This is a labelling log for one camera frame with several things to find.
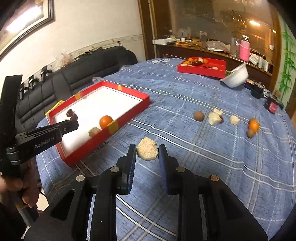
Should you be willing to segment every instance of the blue tablecloth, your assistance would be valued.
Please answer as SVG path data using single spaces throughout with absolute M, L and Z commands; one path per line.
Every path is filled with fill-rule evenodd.
M 275 115 L 264 100 L 245 88 L 230 89 L 217 80 L 178 73 L 177 58 L 155 59 L 121 70 L 104 79 L 150 96 L 151 105 L 76 166 L 68 167 L 52 147 L 37 156 L 45 194 L 51 202 L 77 175 L 92 176 L 114 166 L 129 144 L 149 137 L 165 144 L 170 156 L 194 174 L 217 174 L 239 197 L 271 238 L 295 204 L 295 132 L 285 111 Z M 211 126 L 213 108 L 224 112 L 224 122 Z M 205 114 L 203 122 L 193 112 Z M 236 115 L 240 123 L 231 125 Z M 248 120 L 260 130 L 249 139 Z M 39 126 L 48 125 L 45 118 Z M 133 189 L 116 200 L 118 240 L 175 240 L 178 197 L 167 196 L 161 185 L 158 159 L 137 158 Z

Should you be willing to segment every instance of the metal bolt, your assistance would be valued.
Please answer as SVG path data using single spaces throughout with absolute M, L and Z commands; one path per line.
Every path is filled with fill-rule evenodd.
M 76 181 L 81 182 L 85 179 L 85 177 L 83 175 L 79 175 L 76 177 Z
M 177 172 L 184 172 L 185 168 L 184 167 L 177 167 L 176 170 L 177 170 Z
M 112 172 L 118 172 L 119 171 L 119 167 L 115 166 L 115 167 L 111 167 L 110 171 Z
M 212 175 L 211 180 L 214 182 L 217 182 L 217 181 L 219 181 L 219 177 L 217 175 Z

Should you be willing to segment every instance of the warm lamp light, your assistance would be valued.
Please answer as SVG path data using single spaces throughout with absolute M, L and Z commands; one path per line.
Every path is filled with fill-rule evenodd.
M 252 25 L 256 25 L 256 26 L 260 26 L 259 23 L 255 22 L 255 21 L 253 21 L 253 20 L 250 21 L 250 24 L 252 24 Z
M 21 16 L 19 16 L 16 20 L 14 20 L 8 27 L 7 30 L 11 33 L 17 33 L 22 30 L 27 23 L 37 18 L 41 14 L 41 9 L 37 6 L 30 8 L 26 12 L 24 12 Z

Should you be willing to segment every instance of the sofa backrest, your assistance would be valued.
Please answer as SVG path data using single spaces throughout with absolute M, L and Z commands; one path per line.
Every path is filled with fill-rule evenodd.
M 15 114 L 17 133 L 32 130 L 58 101 L 67 100 L 92 84 L 93 77 L 105 77 L 123 65 L 138 63 L 133 52 L 122 46 L 99 49 L 46 76 L 18 100 Z

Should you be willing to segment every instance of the pink bottle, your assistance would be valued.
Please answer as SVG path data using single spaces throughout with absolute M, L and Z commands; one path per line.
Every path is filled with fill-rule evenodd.
M 243 35 L 240 43 L 239 58 L 246 62 L 249 62 L 249 57 L 250 57 L 249 37 Z

